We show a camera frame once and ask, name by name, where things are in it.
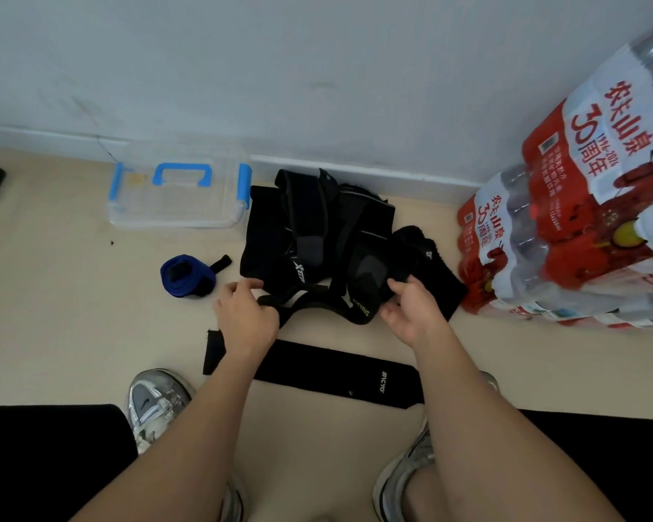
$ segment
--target hand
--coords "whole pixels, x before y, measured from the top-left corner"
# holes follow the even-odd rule
[[[225,338],[226,355],[253,363],[257,368],[279,334],[279,313],[275,307],[259,306],[252,289],[263,280],[244,278],[225,284],[213,303],[218,327]]]
[[[406,282],[389,278],[387,285],[396,296],[380,307],[379,315],[400,341],[416,349],[431,333],[447,325],[435,298],[418,278],[410,275]]]

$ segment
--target clear plastic box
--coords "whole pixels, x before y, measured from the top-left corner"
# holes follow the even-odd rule
[[[131,141],[108,195],[116,227],[226,229],[246,221],[251,167],[218,142]]]

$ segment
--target water bottle pack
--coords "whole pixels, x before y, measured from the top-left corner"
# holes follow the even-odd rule
[[[467,311],[653,329],[653,30],[525,140],[457,213]]]

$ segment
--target beige floor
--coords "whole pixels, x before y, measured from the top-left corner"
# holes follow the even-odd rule
[[[176,254],[211,262],[227,253],[236,262],[221,280],[232,280],[243,244],[214,243],[209,232],[116,230],[105,212],[110,165],[0,152],[0,166],[8,172],[0,190],[0,404],[122,405],[131,377],[153,367],[200,386],[205,331],[215,327],[212,297],[170,297],[159,267]],[[395,224],[422,227],[455,266],[455,210],[392,199]],[[653,336],[461,311],[453,325],[518,407],[653,418]],[[413,362],[378,320],[359,327],[309,310],[280,336]],[[327,512],[337,521],[375,520],[371,486],[422,417],[422,406],[400,411],[255,382],[236,457],[252,520],[307,521]]]

